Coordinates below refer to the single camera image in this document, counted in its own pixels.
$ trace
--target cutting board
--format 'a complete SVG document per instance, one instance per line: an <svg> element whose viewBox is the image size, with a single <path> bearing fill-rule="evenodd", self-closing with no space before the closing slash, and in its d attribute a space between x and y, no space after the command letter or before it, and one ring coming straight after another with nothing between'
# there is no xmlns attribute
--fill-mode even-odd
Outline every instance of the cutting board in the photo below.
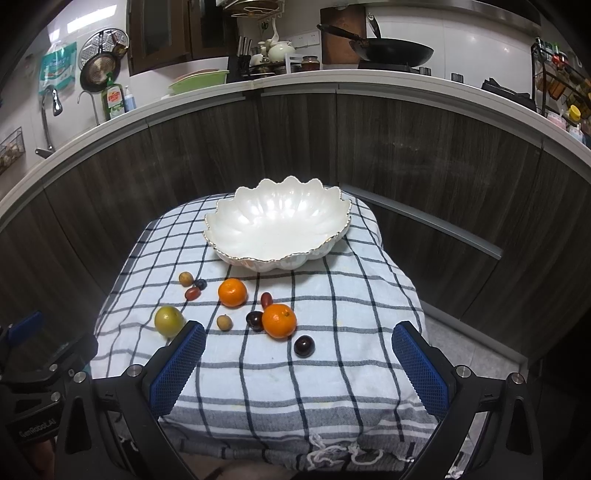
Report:
<svg viewBox="0 0 591 480"><path fill-rule="evenodd" d="M320 23L340 27L360 37L367 36L365 6L349 5L346 8L323 8L320 10ZM346 38L335 37L322 32L322 63L343 65L359 63L359 56L353 51Z"/></svg>

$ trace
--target jar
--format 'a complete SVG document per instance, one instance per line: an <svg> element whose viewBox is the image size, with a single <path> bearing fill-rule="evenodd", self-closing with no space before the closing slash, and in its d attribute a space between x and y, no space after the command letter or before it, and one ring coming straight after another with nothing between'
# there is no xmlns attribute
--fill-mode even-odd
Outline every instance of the jar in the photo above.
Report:
<svg viewBox="0 0 591 480"><path fill-rule="evenodd" d="M316 55L306 55L301 61L302 72L315 72L320 70L320 61Z"/></svg>

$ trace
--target blue plaid cloth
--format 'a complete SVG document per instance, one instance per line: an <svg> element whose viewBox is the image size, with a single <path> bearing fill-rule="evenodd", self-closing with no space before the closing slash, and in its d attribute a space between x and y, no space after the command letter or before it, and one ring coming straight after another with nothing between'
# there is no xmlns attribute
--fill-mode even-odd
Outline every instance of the blue plaid cloth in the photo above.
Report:
<svg viewBox="0 0 591 480"><path fill-rule="evenodd" d="M347 235L326 257L295 271L257 274L217 257L202 234L204 216L231 195L201 198L153 221L99 316L93 375L120 375L130 364L146 363L165 345L154 315L173 305L207 332L200 364L161 419L176 448L299 470L407 468L437 420L392 352L391 333L408 320L426 337L424 315L412 282L385 253L370 208L343 195L353 201ZM193 302L185 301L178 282L185 270L208 283ZM230 277L249 292L237 309L217 297ZM287 341L246 326L246 314L261 309L265 291L295 311L297 331ZM231 331L217 327L220 314L233 319ZM300 335L316 344L306 359L293 352Z"/></svg>

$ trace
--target pan handle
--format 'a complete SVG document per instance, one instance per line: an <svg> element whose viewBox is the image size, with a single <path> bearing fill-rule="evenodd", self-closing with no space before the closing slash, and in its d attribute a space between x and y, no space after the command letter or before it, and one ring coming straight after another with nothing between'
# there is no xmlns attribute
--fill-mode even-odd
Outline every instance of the pan handle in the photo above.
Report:
<svg viewBox="0 0 591 480"><path fill-rule="evenodd" d="M359 35L356 35L354 33L351 32L347 32L346 30L343 30L342 28L339 27L335 27L333 25L328 25L328 24L320 24L317 25L318 30L325 32L325 33L329 33L331 35L336 35L337 37L343 37L343 38L348 38L349 40L355 40L355 41L364 41L365 38L360 37Z"/></svg>

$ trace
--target green citrus fruit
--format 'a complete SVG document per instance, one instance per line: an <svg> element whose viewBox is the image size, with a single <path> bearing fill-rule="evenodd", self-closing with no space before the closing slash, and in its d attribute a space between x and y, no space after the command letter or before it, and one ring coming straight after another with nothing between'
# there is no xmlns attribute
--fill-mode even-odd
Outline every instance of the green citrus fruit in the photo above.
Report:
<svg viewBox="0 0 591 480"><path fill-rule="evenodd" d="M154 326L166 338L173 338L183 329L183 314L175 307L160 307L154 317Z"/></svg>

